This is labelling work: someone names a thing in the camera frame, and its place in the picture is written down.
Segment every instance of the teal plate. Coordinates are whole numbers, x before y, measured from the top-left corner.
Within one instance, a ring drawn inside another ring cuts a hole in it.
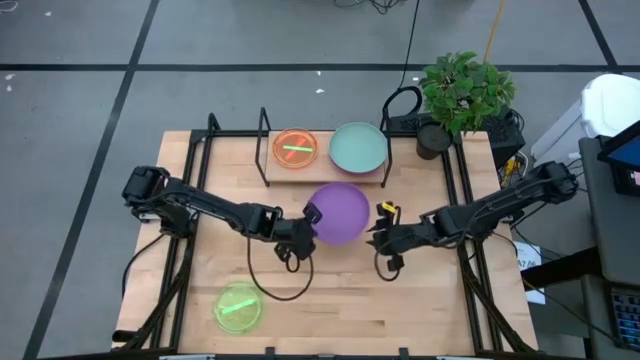
[[[329,141],[331,160],[341,169],[364,174],[380,167],[387,158],[387,138],[375,126],[349,123],[338,128]]]

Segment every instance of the wooden board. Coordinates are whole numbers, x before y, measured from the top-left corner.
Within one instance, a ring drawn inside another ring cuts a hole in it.
[[[158,164],[174,176],[182,173],[187,132],[168,132]],[[301,216],[313,191],[311,184],[266,188],[253,163],[254,138],[216,138],[213,142],[206,190],[232,201],[282,206],[286,217]],[[387,188],[360,185],[371,203],[393,200],[402,206],[402,222],[448,204],[440,159],[425,161],[415,153],[415,139],[392,139],[394,166]],[[465,139],[466,157],[476,198],[499,189],[486,134]],[[462,191],[458,191],[462,201]],[[138,248],[157,234],[157,224],[142,225]],[[508,228],[499,232],[509,236]],[[369,234],[342,247],[317,242],[313,254],[315,277],[301,298],[282,303],[265,297],[260,324],[242,336],[224,333],[211,316],[220,291],[234,281],[250,281],[246,240],[227,224],[203,217],[180,341],[181,352],[263,354],[274,346],[279,354],[397,355],[407,347],[412,355],[473,353],[466,303],[455,251],[424,247],[407,252],[406,267],[397,281],[380,280],[373,268]],[[157,302],[167,243],[152,248],[133,265],[119,329],[137,329]],[[252,242],[257,278],[268,290],[292,295],[307,281],[309,265],[289,274],[273,254],[273,245]],[[535,335],[511,244],[492,237],[485,242],[495,302],[514,329],[531,346]],[[171,309],[165,320],[170,324]],[[485,347],[490,348],[486,326]],[[168,331],[163,344],[168,343]]]
[[[351,174],[340,169],[329,155],[329,141],[333,131],[311,131],[318,142],[318,155],[313,162],[300,169],[288,169],[278,163],[273,149],[273,142],[281,131],[269,132],[269,146],[266,154],[266,178],[272,182],[323,183],[331,181],[345,181],[351,183],[380,184],[384,179],[383,164],[374,171],[366,174]]]

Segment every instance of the table leg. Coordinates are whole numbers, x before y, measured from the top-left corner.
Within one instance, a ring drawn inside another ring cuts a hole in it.
[[[600,254],[598,254],[598,248],[595,246],[558,260],[520,271],[522,279],[535,288],[578,279],[586,274],[600,275],[601,273]]]

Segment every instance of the electronic device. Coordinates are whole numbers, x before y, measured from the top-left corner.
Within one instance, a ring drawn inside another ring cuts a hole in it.
[[[640,121],[613,138],[599,139],[598,160],[611,165],[616,192],[640,196]]]
[[[609,286],[609,315],[614,336],[621,344],[640,350],[640,290]]]

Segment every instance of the yellow cable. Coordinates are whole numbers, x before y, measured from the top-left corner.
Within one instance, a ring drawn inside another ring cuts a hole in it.
[[[493,25],[491,26],[491,35],[489,35],[489,42],[487,42],[487,48],[484,50],[483,62],[489,61],[489,56],[491,55],[491,46],[493,45],[493,37],[496,35],[496,29],[498,28],[498,23],[500,22],[500,17],[502,16],[502,9],[504,8],[504,4],[506,2],[507,0],[500,0],[498,13],[496,14],[496,18],[493,20]]]

